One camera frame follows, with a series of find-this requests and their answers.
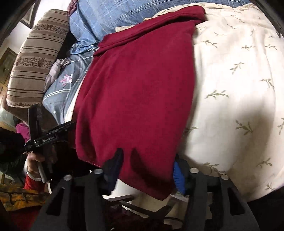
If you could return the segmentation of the red sleeve forearm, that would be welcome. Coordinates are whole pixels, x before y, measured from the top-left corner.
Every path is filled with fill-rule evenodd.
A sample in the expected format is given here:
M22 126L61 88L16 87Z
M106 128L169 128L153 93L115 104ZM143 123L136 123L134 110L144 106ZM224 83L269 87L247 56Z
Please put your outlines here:
M24 189L35 190L39 193L44 193L45 184L42 181L35 181L29 176L26 176ZM25 205L20 209L8 212L8 214L10 215L12 222L16 225L18 230L30 230L33 223L37 219L37 216L39 215L41 207L42 205Z

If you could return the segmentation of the person's left hand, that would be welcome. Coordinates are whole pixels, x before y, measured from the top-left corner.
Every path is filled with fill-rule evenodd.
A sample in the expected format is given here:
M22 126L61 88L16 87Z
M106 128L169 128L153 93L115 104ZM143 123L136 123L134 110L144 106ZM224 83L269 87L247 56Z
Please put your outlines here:
M56 151L53 145L46 149L46 154L44 155L30 152L27 154L25 172L31 179L35 181L42 180L42 176L39 170L41 163L47 162L48 165L51 165L56 162L56 160Z

